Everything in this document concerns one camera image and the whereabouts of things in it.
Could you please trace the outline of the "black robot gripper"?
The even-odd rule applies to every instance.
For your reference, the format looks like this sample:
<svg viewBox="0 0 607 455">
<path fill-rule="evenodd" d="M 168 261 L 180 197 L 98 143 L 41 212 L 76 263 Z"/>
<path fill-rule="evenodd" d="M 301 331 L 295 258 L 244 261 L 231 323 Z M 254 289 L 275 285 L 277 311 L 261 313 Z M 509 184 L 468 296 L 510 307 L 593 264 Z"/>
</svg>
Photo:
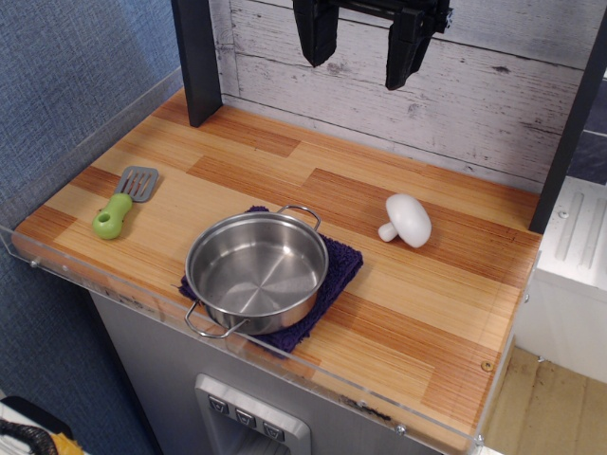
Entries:
<svg viewBox="0 0 607 455">
<path fill-rule="evenodd" d="M 340 9 L 391 20 L 386 82 L 402 87 L 421 66 L 432 35 L 451 26 L 449 1 L 314 1 L 295 0 L 293 12 L 305 59 L 324 64 L 336 51 Z"/>
</svg>

